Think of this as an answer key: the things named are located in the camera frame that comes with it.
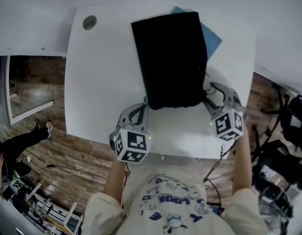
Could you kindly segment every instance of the white wall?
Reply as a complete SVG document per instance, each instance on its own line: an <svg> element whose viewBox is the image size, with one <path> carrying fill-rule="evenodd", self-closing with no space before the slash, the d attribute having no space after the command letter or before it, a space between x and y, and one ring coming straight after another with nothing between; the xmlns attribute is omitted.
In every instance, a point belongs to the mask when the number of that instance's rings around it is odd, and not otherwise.
<svg viewBox="0 0 302 235"><path fill-rule="evenodd" d="M256 72L302 91L302 0L0 0L0 53L64 55L76 7L111 1L177 5L245 29L256 35Z"/></svg>
<svg viewBox="0 0 302 235"><path fill-rule="evenodd" d="M43 235L43 233L19 213L10 201L0 197L0 233L18 235L16 227L25 235Z"/></svg>

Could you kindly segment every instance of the blue paper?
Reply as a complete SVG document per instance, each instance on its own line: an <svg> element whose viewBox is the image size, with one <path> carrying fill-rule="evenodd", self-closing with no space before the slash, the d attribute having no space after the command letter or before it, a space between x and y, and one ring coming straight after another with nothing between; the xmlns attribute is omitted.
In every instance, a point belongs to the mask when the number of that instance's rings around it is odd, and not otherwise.
<svg viewBox="0 0 302 235"><path fill-rule="evenodd" d="M185 12L183 9L179 7L175 7L175 9L171 12L174 13L183 13ZM204 24L201 23L204 39L205 39L205 45L206 50L208 53L208 60L213 56L214 52L217 50L219 45L221 44L222 40L209 28L207 28Z"/></svg>

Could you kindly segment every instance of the round hole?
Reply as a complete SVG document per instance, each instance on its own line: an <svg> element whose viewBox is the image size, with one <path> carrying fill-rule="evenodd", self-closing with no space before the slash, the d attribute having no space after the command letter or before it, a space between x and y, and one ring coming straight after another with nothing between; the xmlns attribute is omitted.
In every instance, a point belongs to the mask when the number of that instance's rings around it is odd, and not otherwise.
<svg viewBox="0 0 302 235"><path fill-rule="evenodd" d="M82 27L85 30L92 29L96 25L96 17L88 16L85 20L83 20Z"/></svg>

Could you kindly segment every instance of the wooden floor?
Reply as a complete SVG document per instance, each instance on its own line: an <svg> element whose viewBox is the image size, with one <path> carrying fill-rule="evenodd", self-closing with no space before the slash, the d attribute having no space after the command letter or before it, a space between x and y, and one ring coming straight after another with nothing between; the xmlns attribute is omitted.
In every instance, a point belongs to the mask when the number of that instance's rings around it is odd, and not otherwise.
<svg viewBox="0 0 302 235"><path fill-rule="evenodd" d="M54 164L75 168L77 170L91 170L108 176L113 152L108 145L77 138L66 133L64 110L64 81L65 63L63 58L49 57L12 57L10 77L14 78L16 86L11 91L18 92L18 97L11 99L13 115L29 109L39 103L54 100L54 106L28 117L13 125L8 130L0 124L0 139L4 140L26 132L34 128L34 119L38 118L42 124L48 119L53 123L53 131L50 139L42 141L34 147L28 148L23 155L33 155L45 164ZM277 92L272 88L272 82L254 74L251 93L248 101L249 121L247 123L251 147L254 149L254 134L252 125L255 124L264 139L264 132L274 122L272 116L264 115L261 108L273 110L278 108ZM281 139L280 127L273 139ZM199 168L202 178L208 173L214 160L200 160ZM44 164L31 159L30 165L34 170L45 167ZM234 155L223 161L210 175L210 179L217 186L222 203L231 195L231 177L234 166ZM58 168L66 173L75 173L76 170ZM41 182L41 189L57 204L69 208L74 201L77 207L76 213L84 213L90 196L102 191L105 179L99 176L81 172L77 175L66 175L47 168L29 176L34 182ZM213 187L207 189L208 201L218 202L216 191Z"/></svg>

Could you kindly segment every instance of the white t-shirt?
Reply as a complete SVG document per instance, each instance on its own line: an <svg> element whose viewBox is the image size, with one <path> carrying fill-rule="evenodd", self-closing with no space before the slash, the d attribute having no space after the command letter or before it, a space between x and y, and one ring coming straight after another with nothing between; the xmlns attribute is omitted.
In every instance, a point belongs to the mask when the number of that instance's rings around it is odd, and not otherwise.
<svg viewBox="0 0 302 235"><path fill-rule="evenodd" d="M128 178L123 205L104 194L88 202L82 235L267 234L257 196L242 189L222 217L206 204L202 179L182 166L139 166Z"/></svg>

